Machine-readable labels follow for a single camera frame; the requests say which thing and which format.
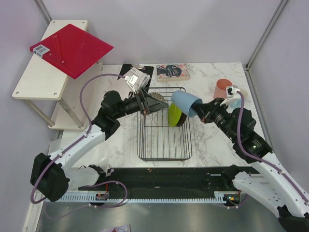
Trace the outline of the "pink plastic cup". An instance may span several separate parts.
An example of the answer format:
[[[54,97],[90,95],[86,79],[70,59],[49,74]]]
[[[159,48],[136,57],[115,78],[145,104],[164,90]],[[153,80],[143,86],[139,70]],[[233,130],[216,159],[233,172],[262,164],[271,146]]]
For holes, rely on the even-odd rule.
[[[226,94],[226,88],[228,86],[231,86],[232,82],[228,79],[219,79],[216,82],[215,90],[214,90],[214,95],[213,98],[224,98],[226,99],[227,94]]]

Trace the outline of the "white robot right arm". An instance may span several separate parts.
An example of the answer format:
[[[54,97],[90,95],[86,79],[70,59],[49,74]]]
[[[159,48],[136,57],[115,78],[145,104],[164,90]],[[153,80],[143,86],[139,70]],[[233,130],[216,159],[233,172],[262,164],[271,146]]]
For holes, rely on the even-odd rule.
[[[226,190],[237,188],[271,211],[287,232],[309,230],[309,194],[280,164],[270,145],[254,131],[256,125],[250,110],[241,106],[231,113],[222,98],[209,103],[193,103],[192,109],[201,122],[214,123],[232,142],[235,153],[257,170],[270,184],[266,187],[253,180],[236,165],[226,169],[221,178]]]

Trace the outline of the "blue-grey cup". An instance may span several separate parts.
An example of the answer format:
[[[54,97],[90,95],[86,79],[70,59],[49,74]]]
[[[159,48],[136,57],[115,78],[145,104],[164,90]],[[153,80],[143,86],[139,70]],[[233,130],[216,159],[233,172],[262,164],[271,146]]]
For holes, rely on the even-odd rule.
[[[202,104],[202,99],[196,97],[187,92],[176,90],[172,96],[171,101],[178,109],[180,109],[188,117],[194,117],[197,115],[193,109],[193,104],[198,103]]]

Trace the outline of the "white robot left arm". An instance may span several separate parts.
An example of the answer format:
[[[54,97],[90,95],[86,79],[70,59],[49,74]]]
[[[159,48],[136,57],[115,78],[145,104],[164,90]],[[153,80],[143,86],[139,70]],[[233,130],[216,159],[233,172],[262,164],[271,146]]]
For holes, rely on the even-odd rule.
[[[68,190],[73,178],[72,166],[92,148],[108,140],[120,127],[120,118],[140,112],[149,115],[168,108],[164,98],[141,88],[136,95],[121,99],[111,90],[104,94],[97,116],[88,128],[70,144],[50,155],[38,154],[33,162],[30,183],[45,199],[59,200]]]

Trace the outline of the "light blue mug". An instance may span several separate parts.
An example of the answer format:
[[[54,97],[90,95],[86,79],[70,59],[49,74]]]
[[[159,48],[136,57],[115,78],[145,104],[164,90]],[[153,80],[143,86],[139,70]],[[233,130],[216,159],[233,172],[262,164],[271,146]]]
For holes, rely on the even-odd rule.
[[[240,88],[240,92],[243,94],[244,99],[247,99],[248,97],[248,92],[246,89],[244,88]],[[237,94],[237,98],[234,99],[229,106],[233,109],[235,108],[240,108],[241,107],[241,96],[239,94]]]

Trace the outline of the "lime green plate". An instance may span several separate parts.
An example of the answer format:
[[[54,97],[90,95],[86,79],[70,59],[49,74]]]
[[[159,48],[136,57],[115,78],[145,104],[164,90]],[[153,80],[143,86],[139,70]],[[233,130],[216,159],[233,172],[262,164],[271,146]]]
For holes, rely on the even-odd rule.
[[[171,127],[180,127],[182,125],[182,111],[173,103],[168,110],[168,122]]]

